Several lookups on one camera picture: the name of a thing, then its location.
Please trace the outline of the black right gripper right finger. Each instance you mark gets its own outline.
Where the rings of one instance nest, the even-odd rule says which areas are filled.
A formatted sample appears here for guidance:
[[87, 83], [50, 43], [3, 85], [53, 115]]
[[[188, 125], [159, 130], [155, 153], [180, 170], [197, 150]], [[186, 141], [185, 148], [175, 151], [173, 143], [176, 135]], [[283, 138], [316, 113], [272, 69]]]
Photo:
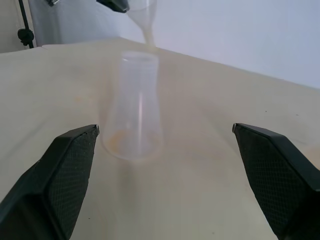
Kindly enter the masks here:
[[320, 171], [284, 135], [235, 123], [245, 173], [279, 240], [320, 238]]

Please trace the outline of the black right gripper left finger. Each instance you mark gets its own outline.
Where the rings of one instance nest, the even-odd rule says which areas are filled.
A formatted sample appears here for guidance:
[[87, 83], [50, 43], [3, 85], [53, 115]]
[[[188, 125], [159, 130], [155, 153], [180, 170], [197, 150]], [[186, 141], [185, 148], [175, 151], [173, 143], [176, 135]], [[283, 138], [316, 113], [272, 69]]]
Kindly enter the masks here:
[[89, 185], [96, 124], [72, 129], [50, 144], [0, 203], [2, 240], [68, 240]]

